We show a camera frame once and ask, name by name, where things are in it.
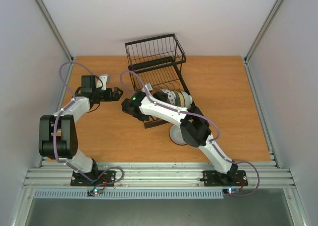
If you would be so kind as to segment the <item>pale green glazed bowl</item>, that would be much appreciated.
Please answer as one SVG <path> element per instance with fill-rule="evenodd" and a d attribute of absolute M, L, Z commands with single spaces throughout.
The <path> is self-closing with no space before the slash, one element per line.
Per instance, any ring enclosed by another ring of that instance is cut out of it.
<path fill-rule="evenodd" d="M 183 92 L 185 107 L 189 108 L 193 103 L 193 98 L 190 94 Z"/>

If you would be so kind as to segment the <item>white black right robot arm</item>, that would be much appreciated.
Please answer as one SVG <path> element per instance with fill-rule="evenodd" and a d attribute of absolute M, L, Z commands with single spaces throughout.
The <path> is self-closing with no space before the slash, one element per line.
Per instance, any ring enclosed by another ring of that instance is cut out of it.
<path fill-rule="evenodd" d="M 212 122 L 203 116 L 198 107 L 174 106 L 141 90 L 136 91 L 131 98 L 126 98 L 121 106 L 124 113 L 140 121 L 154 116 L 172 123 L 180 130 L 186 144 L 198 148 L 209 159 L 217 172 L 217 179 L 223 185 L 229 185 L 236 180 L 238 166 L 217 144 L 220 130 L 217 130 L 214 137 L 210 130 Z"/>

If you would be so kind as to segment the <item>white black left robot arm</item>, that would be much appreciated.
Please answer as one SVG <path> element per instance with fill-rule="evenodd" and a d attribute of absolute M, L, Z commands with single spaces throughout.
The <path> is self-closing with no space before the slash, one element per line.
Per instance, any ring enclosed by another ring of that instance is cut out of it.
<path fill-rule="evenodd" d="M 79 149 L 76 122 L 94 105 L 120 100 L 123 91 L 108 88 L 108 83 L 108 75 L 83 75 L 69 103 L 51 115 L 43 115 L 39 122 L 40 155 L 72 168 L 88 185 L 97 184 L 101 176 L 96 161 Z"/>

